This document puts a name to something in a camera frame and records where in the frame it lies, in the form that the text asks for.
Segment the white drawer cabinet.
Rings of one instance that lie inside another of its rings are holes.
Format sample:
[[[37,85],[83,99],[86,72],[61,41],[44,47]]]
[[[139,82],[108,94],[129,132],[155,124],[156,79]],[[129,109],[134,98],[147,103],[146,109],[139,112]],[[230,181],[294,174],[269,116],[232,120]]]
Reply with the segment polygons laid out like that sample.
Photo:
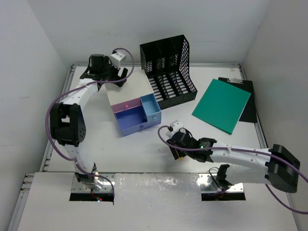
[[[151,84],[143,70],[135,71],[123,85],[105,84],[110,106],[153,94]]]

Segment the pink drawer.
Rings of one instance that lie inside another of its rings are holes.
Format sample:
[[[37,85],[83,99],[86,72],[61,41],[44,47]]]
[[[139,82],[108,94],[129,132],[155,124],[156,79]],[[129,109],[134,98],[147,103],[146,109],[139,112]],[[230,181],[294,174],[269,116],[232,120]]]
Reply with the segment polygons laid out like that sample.
[[[135,107],[141,106],[140,98],[132,99],[126,102],[121,102],[118,104],[114,104],[111,106],[114,113],[119,113],[128,109],[132,109]]]

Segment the light blue small drawer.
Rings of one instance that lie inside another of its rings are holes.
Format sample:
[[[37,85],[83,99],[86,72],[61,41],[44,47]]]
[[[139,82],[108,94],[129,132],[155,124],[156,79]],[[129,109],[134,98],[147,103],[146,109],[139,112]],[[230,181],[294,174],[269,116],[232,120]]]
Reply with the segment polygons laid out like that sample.
[[[148,94],[141,97],[141,104],[148,122],[161,123],[161,109],[154,94]]]

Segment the purple wide drawer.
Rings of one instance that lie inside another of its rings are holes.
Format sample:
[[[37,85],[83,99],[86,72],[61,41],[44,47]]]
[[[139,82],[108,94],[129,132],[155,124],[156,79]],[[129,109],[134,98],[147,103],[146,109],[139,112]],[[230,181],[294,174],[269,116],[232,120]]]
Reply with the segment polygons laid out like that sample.
[[[147,116],[142,106],[115,113],[122,137],[149,128]]]

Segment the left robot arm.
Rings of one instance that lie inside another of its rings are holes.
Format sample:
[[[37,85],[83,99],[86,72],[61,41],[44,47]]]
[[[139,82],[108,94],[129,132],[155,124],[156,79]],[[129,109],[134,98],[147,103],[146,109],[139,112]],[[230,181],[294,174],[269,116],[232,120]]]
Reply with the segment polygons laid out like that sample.
[[[95,163],[81,143],[86,137],[86,125],[82,110],[105,83],[113,83],[122,87],[126,82],[128,70],[120,69],[125,55],[114,51],[110,56],[93,54],[78,85],[57,100],[49,108],[49,131],[53,140],[66,151],[65,155],[75,166],[75,177],[78,182],[93,190],[99,190],[104,178],[99,177]]]

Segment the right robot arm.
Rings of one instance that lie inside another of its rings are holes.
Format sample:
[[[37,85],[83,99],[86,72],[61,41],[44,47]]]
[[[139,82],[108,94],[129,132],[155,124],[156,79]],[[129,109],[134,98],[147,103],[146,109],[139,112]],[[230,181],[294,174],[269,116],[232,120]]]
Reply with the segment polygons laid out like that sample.
[[[295,193],[300,161],[284,146],[245,149],[211,138],[195,139],[185,128],[166,133],[174,159],[188,156],[201,163],[219,163],[213,181],[226,189],[237,183],[269,184],[286,193]]]

